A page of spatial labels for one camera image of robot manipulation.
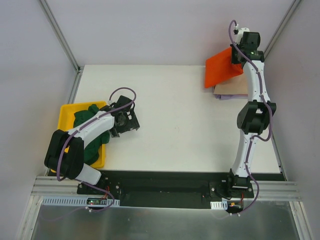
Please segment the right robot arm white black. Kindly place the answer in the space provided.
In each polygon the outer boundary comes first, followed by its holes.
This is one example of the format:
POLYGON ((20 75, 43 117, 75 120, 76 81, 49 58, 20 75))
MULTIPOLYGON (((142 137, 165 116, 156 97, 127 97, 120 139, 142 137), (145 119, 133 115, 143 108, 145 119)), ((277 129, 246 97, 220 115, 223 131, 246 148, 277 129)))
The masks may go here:
POLYGON ((231 62, 240 64, 247 79, 248 99, 237 116, 240 132, 239 145, 235 161, 229 171, 225 192, 227 198, 243 195, 250 188, 251 165, 258 140, 267 142, 270 136, 263 138, 265 130, 271 130, 277 105, 271 102, 264 78, 264 53, 258 48, 261 37, 258 32, 248 28, 235 30, 236 39, 231 41, 231 62))

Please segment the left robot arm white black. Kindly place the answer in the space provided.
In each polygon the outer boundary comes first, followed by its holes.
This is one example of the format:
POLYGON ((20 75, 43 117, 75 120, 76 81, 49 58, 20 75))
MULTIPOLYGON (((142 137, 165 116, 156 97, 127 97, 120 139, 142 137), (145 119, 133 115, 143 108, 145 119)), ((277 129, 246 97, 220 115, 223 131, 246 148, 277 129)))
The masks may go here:
POLYGON ((51 137, 44 165, 56 172, 61 180, 67 178, 88 183, 88 188, 99 195, 105 191, 102 173, 85 163, 85 148, 101 134, 110 137, 140 128, 135 101, 121 95, 117 102, 105 105, 89 120, 68 131, 56 130, 51 137))

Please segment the orange t-shirt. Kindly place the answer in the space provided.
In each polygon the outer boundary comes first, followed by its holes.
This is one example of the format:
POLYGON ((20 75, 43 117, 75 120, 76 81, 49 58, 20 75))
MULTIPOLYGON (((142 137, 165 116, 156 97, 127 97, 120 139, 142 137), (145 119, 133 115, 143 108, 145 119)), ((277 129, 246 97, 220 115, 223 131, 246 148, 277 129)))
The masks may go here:
POLYGON ((211 88, 244 73, 240 63, 232 63, 232 47, 205 61, 204 87, 211 88))

